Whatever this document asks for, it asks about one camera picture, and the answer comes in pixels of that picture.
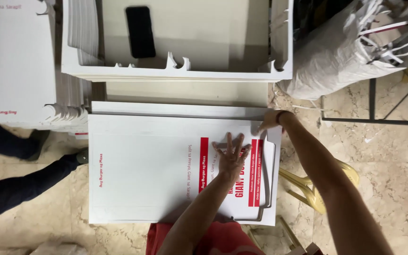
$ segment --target bracelet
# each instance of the bracelet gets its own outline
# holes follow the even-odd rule
[[[280,116],[281,116],[281,114],[283,114],[283,113],[291,113],[291,112],[289,112],[289,111],[280,111],[280,112],[276,115],[276,123],[277,123],[278,125],[280,125]]]

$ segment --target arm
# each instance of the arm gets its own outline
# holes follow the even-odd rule
[[[215,218],[224,198],[240,175],[243,162],[251,149],[250,145],[239,156],[242,143],[243,135],[240,134],[233,152],[231,133],[228,133],[228,152],[226,154],[217,148],[215,142],[212,143],[220,155],[219,173],[174,223],[166,235],[158,255],[193,253],[196,245]]]
[[[259,129],[264,130],[279,124],[289,134],[303,169],[324,200],[338,254],[392,255],[391,248],[358,190],[332,154],[303,127],[293,113],[266,113]]]

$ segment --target shoe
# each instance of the shoe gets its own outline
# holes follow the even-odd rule
[[[89,148],[84,148],[80,152],[76,154],[76,160],[80,163],[80,165],[88,164],[89,163]]]
[[[37,152],[34,153],[30,158],[28,158],[27,161],[36,161],[36,160],[38,160],[38,157],[40,157],[40,153],[42,152],[43,144],[45,143],[45,141],[47,140],[49,135],[50,135],[49,130],[37,130],[37,129],[34,129],[34,131],[31,133],[31,135],[30,135],[30,137],[28,139],[38,141],[38,148],[37,148]]]

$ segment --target person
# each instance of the person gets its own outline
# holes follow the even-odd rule
[[[357,189],[330,152],[291,112],[266,113],[259,131],[278,125],[282,125],[289,134],[303,169],[322,196],[338,254],[392,255],[391,248]],[[147,235],[146,255],[264,254],[238,223],[213,222],[251,148],[248,146],[239,156],[243,135],[236,139],[235,148],[230,133],[227,139],[227,154],[223,154],[213,143],[221,157],[218,176],[198,194],[174,224],[151,224]]]
[[[0,154],[27,161],[36,161],[49,130],[34,130],[29,138],[20,138],[0,126]],[[79,165],[88,163],[87,148],[64,155],[42,170],[22,177],[0,180],[0,214],[34,199],[64,179]]]

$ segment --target red stripe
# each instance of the red stripe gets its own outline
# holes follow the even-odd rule
[[[201,137],[201,152],[200,152],[200,193],[207,186],[207,152],[208,152],[208,137]]]
[[[258,141],[256,139],[251,140],[251,158],[250,158],[250,187],[248,191],[248,206],[253,207],[254,205],[254,169],[256,169],[256,155]]]
[[[259,200],[261,199],[261,172],[262,172],[262,152],[263,152],[263,140],[258,140],[258,165],[256,173],[256,196],[254,197],[254,206],[259,207]]]

